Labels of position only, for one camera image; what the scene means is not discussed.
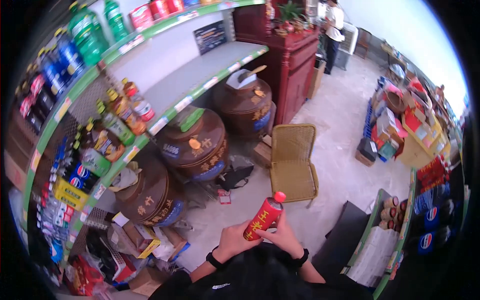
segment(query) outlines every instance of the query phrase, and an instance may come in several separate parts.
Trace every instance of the white wall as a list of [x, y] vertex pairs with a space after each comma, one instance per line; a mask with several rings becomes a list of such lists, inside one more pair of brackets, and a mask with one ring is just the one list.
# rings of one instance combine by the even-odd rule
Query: white wall
[[465, 105], [467, 84], [450, 40], [422, 0], [339, 0], [345, 21], [386, 39], [436, 85], [457, 116]]

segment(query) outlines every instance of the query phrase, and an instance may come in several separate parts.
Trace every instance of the brown ceramic jar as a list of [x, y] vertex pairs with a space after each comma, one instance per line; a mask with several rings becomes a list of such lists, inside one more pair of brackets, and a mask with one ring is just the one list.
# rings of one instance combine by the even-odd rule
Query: brown ceramic jar
[[138, 182], [115, 193], [121, 213], [136, 224], [171, 225], [183, 216], [186, 206], [182, 185], [157, 159], [140, 167]]
[[257, 78], [241, 89], [234, 89], [224, 81], [217, 84], [214, 103], [227, 131], [245, 138], [256, 138], [267, 131], [271, 114], [272, 90]]
[[225, 126], [209, 109], [186, 132], [166, 126], [156, 137], [165, 160], [192, 181], [213, 180], [228, 164]]

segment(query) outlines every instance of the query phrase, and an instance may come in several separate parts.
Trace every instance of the black wristband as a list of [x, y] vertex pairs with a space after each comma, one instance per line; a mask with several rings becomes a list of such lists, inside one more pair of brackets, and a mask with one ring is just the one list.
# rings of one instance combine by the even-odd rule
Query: black wristband
[[303, 266], [303, 264], [307, 261], [308, 254], [308, 249], [303, 248], [303, 256], [301, 258], [296, 258], [293, 260], [294, 266], [296, 266], [297, 268], [301, 268], [301, 266]]
[[205, 260], [208, 261], [213, 267], [215, 267], [218, 270], [218, 269], [221, 269], [223, 267], [223, 264], [221, 262], [219, 262], [218, 260], [216, 260], [215, 257], [213, 257], [212, 253], [216, 248], [218, 248], [218, 246], [213, 248], [212, 252], [207, 254], [207, 257], [205, 257]]

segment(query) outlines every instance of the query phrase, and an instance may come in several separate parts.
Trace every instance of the white shirt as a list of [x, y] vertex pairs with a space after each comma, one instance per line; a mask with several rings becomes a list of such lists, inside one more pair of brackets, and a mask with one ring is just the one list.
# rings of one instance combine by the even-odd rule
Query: white shirt
[[326, 17], [332, 22], [332, 26], [327, 29], [327, 36], [334, 41], [343, 42], [345, 37], [338, 30], [343, 28], [343, 10], [338, 7], [327, 6]]

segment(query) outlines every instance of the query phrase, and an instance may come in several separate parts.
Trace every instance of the chalkboard sign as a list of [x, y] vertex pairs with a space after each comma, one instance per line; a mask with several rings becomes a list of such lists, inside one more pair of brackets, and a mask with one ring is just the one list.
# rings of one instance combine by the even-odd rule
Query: chalkboard sign
[[195, 35], [195, 41], [197, 42], [200, 55], [204, 55], [208, 51], [227, 42], [223, 21], [218, 21], [197, 29], [193, 34]]

